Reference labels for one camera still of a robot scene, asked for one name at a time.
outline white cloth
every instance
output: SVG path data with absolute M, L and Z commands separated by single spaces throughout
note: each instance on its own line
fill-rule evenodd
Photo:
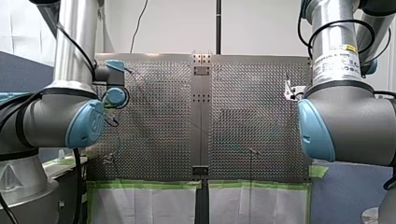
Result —
M 196 189 L 97 189 L 92 224 L 193 224 Z
M 234 188 L 209 190 L 210 223 L 306 224 L 308 190 Z

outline sticker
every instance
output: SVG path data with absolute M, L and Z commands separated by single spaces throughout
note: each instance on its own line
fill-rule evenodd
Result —
M 329 50 L 349 50 L 351 52 L 354 53 L 358 53 L 358 50 L 356 49 L 356 47 L 352 46 L 352 45 L 337 45 L 337 46 L 330 46 Z
M 332 50 L 314 63 L 315 79 L 323 77 L 360 77 L 359 56 L 350 50 Z

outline pegboard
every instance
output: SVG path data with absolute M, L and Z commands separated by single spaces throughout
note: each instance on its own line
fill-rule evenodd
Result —
M 89 179 L 190 180 L 191 56 L 130 57 L 130 102 L 89 149 Z
M 292 85 L 309 80 L 306 58 L 213 55 L 201 77 L 192 55 L 97 56 L 111 59 L 132 71 L 125 73 L 131 101 L 117 112 L 120 126 L 106 126 L 88 150 L 89 179 L 191 180 L 193 165 L 208 165 L 210 179 L 308 178 L 297 104 L 283 96 L 286 76 Z M 205 135 L 206 146 L 197 141 Z
M 285 80 L 306 85 L 300 57 L 213 56 L 209 178 L 304 181 L 310 160 L 301 150 L 297 104 Z

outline metal post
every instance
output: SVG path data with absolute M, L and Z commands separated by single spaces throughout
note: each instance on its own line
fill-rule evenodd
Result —
M 59 23 L 93 60 L 97 26 L 97 0 L 61 1 Z M 94 93 L 92 73 L 81 52 L 58 32 L 53 82 L 47 87 Z
M 353 19 L 358 5 L 359 0 L 312 0 L 306 16 L 315 32 L 329 22 Z M 334 80 L 360 80 L 355 24 L 336 23 L 321 31 L 314 39 L 313 61 L 314 86 Z
M 385 35 L 388 32 L 388 28 L 392 24 L 392 21 L 395 17 L 395 14 L 390 14 L 388 16 L 371 16 L 368 14 L 364 14 L 361 18 L 363 21 L 367 22 L 371 27 L 373 27 L 375 31 L 375 42 L 374 44 L 363 53 L 359 54 L 359 59 L 361 64 L 365 64 L 372 60 L 375 57 L 375 54 L 379 47 L 381 46 L 382 40 L 384 39 Z M 366 46 L 369 45 L 371 41 L 371 35 L 367 28 L 359 27 L 358 29 L 358 47 L 359 49 L 364 49 Z
M 221 54 L 221 0 L 216 3 L 216 54 Z

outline green tape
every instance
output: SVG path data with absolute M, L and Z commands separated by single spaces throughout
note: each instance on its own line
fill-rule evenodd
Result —
M 305 210 L 305 223 L 311 223 L 311 200 L 312 200 L 312 185 L 310 184 L 306 193 L 306 210 Z
M 87 223 L 91 224 L 92 220 L 92 196 L 93 196 L 94 189 L 87 189 L 87 206 L 88 206 L 88 221 Z
M 311 165 L 309 166 L 309 176 L 314 178 L 323 178 L 328 170 L 329 167 L 327 166 Z
M 201 182 L 159 182 L 146 180 L 99 180 L 88 181 L 89 189 L 200 189 Z
M 242 187 L 253 187 L 262 189 L 292 189 L 307 190 L 310 183 L 285 184 L 267 181 L 249 180 L 209 180 L 210 189 L 238 189 Z
M 47 161 L 44 162 L 45 166 L 52 165 L 52 164 L 57 164 L 57 165 L 74 165 L 76 164 L 76 161 L 74 158 L 67 158 L 67 159 L 62 159 L 61 161 L 53 160 L 53 161 Z

